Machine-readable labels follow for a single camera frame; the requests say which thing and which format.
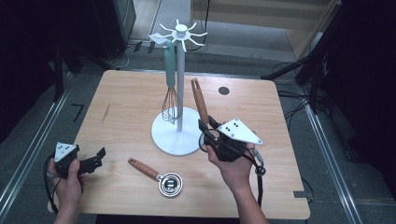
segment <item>gray floor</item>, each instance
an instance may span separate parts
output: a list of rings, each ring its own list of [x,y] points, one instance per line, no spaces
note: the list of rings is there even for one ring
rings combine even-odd
[[[166,17],[160,12],[159,21]],[[248,32],[257,28],[261,35],[268,38],[257,38],[246,41],[237,34],[239,26],[209,23],[208,32],[224,30],[221,35],[210,34],[206,40],[207,48],[201,52],[188,52],[186,55],[186,72],[221,74],[226,77],[255,78],[269,75],[278,63],[293,61],[292,52],[287,38],[282,30],[262,29],[260,27],[244,27]],[[158,47],[148,53],[147,48],[137,52],[128,51],[130,62],[122,70],[163,70],[163,52]],[[37,153],[31,158],[32,166],[26,174],[20,190],[17,190],[13,204],[1,217],[4,223],[51,223],[54,215],[47,210],[47,198],[42,180],[43,162],[54,149],[57,142],[73,143],[78,129],[89,107],[103,70],[88,60],[84,63],[80,74],[72,74],[70,90],[64,99],[62,109],[45,136],[43,144],[37,147]],[[121,55],[112,60],[114,64],[125,64],[127,58]],[[300,92],[293,79],[294,72],[275,80],[279,91]],[[35,106],[24,116],[10,137],[0,145],[0,166],[2,170],[0,188],[4,190],[17,170],[23,156],[29,152],[42,120],[53,106],[53,88],[45,92]],[[294,110],[302,100],[299,98],[280,98],[284,113]],[[76,122],[78,108],[72,104],[85,105]],[[361,220],[364,223],[395,223],[396,203],[391,198],[389,190],[382,180],[381,174],[367,163],[350,162],[345,154],[345,145],[332,123],[331,117],[319,112],[318,118],[329,141],[331,151],[340,167],[346,185],[357,205]],[[305,110],[295,113],[290,124],[290,139],[293,144],[296,159],[304,182],[311,217],[308,223],[348,223],[345,208],[333,182],[331,172],[323,152],[320,149],[316,133]],[[81,215],[79,223],[94,223],[96,215]],[[271,220],[272,223],[304,223],[293,220]]]

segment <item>wooden handle utensil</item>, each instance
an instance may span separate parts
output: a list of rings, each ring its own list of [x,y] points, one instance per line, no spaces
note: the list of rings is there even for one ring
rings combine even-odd
[[[149,166],[147,166],[146,164],[144,164],[141,161],[137,161],[135,159],[130,158],[128,160],[129,164],[131,164],[136,170],[142,172],[143,174],[147,175],[148,177],[159,181],[158,176],[160,175],[160,173],[158,173],[157,171],[153,170],[152,168],[150,168]]]
[[[192,93],[194,94],[195,103],[197,104],[199,117],[204,124],[209,123],[209,116],[207,115],[206,104],[202,90],[199,85],[198,79],[193,78],[191,80]]]

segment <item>white round base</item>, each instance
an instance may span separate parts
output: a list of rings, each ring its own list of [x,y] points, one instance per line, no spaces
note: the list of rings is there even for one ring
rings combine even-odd
[[[201,130],[198,127],[199,114],[195,110],[183,107],[183,127],[177,130],[175,124],[163,120],[159,114],[152,123],[151,136],[157,147],[163,152],[173,156],[185,156],[199,148],[198,141]]]

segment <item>black cable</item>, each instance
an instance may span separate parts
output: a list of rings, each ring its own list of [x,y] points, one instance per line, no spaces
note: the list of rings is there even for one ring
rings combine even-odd
[[[207,17],[209,16],[209,5],[210,5],[210,0],[207,0],[206,17],[205,17],[205,33],[207,30]],[[204,44],[206,42],[206,37],[207,37],[207,35],[205,35],[204,41],[202,42],[202,44]],[[200,46],[196,49],[188,49],[187,51],[196,51],[196,50],[200,49],[201,47],[202,46]]]
[[[204,150],[204,149],[201,147],[201,138],[202,138],[203,136],[205,136],[204,133],[201,134],[201,137],[200,137],[199,140],[198,140],[198,145],[199,145],[199,147],[200,147],[200,149],[201,149],[202,151],[204,151],[204,152],[207,153],[207,151]],[[221,144],[224,145],[225,147],[227,147],[228,149],[230,149],[230,150],[236,152],[237,154],[241,155],[242,157],[246,158],[248,161],[250,161],[250,162],[255,166],[255,168],[256,168],[256,174],[257,174],[258,190],[259,190],[259,194],[258,194],[258,197],[257,197],[257,203],[258,203],[259,206],[261,207],[261,206],[262,206],[262,194],[263,194],[263,189],[262,189],[262,176],[265,174],[265,168],[263,168],[263,164],[262,164],[262,167],[260,167],[259,164],[257,164],[256,160],[254,160],[254,155],[251,153],[250,150],[252,150],[252,149],[254,150],[255,148],[246,148],[247,152],[250,154],[250,157],[249,157],[248,155],[246,155],[245,153],[240,152],[239,150],[237,150],[237,149],[234,148],[234,147],[231,147],[231,146],[226,145],[226,144],[223,144],[223,143],[221,143]]]
[[[288,131],[290,131],[291,120],[293,119],[294,114],[297,113],[298,111],[304,109],[305,104],[306,104],[306,101],[302,101],[299,105],[297,105],[297,107],[294,110],[292,110],[292,111],[290,111],[290,112],[285,114],[285,120],[289,119]]]
[[[314,194],[314,189],[312,188],[312,186],[308,183],[308,181],[306,181],[304,178],[301,177],[301,179],[303,180],[303,182],[305,182],[305,184],[309,187],[309,190],[311,190],[312,193],[312,197],[313,199],[311,201],[308,202],[308,204],[312,203],[315,199],[315,194]]]
[[[292,92],[292,91],[277,91],[277,94],[278,94],[279,97],[294,97],[294,98],[307,98],[307,97],[309,97],[308,94],[302,95],[302,94],[295,93],[295,92]]]
[[[278,96],[279,97],[283,97],[283,98],[301,98],[305,101],[307,101],[307,103],[309,104],[309,102],[311,102],[311,100],[309,99],[309,95],[301,95],[301,94],[297,94],[297,93],[293,93],[293,92],[287,92],[287,93],[282,93],[283,91],[279,91],[278,92]],[[315,101],[317,103],[317,105],[326,105],[326,98],[323,96],[317,96],[317,99]]]
[[[298,66],[296,66],[294,69],[291,69],[292,71],[294,71],[294,74],[296,75],[296,76],[298,76],[298,74],[297,74],[297,72],[296,72],[296,69],[298,68],[298,67],[300,67],[300,66],[302,66],[302,67],[304,67],[304,66],[309,66],[310,68],[311,68],[311,73],[313,73],[313,70],[312,70],[312,66],[311,66],[311,64],[308,64],[308,63],[299,63],[299,62],[295,62],[296,64],[298,64]],[[285,62],[285,63],[277,63],[276,65],[274,65],[273,66],[273,74],[276,72],[275,71],[275,68],[276,67],[278,67],[278,66],[280,66],[281,64],[294,64],[293,62]],[[271,80],[271,79],[274,79],[275,77],[273,77],[273,78],[265,78],[265,77],[262,77],[262,79],[267,79],[267,80]]]
[[[44,185],[46,187],[47,197],[49,199],[49,203],[50,203],[51,209],[52,209],[53,213],[55,215],[57,215],[58,214],[58,207],[56,206],[55,202],[53,201],[53,194],[50,193],[50,183],[49,183],[50,180],[48,180],[48,177],[47,177],[47,172],[48,172],[48,167],[49,167],[49,164],[50,164],[50,159],[53,158],[53,157],[54,157],[54,153],[51,153],[47,157],[46,161],[44,162],[43,177],[44,177]]]
[[[55,187],[53,188],[52,195],[51,195],[52,201],[53,201],[53,197],[55,196],[55,190],[56,190],[56,188],[58,188],[58,185],[59,185],[59,183],[61,183],[61,180],[62,179],[59,178],[58,182],[56,183]]]

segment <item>human hand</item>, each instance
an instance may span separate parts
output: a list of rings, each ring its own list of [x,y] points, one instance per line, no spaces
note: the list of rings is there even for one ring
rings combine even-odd
[[[253,150],[254,144],[247,143],[247,150]],[[250,190],[249,176],[252,163],[244,157],[240,157],[233,162],[219,161],[214,149],[206,146],[208,159],[219,167],[221,176],[232,192],[238,190]]]
[[[60,179],[58,176],[52,178],[59,199],[59,212],[54,223],[77,223],[78,221],[82,192],[78,170],[79,160],[75,159],[70,163],[67,179]],[[54,159],[49,161],[49,172],[56,174]]]

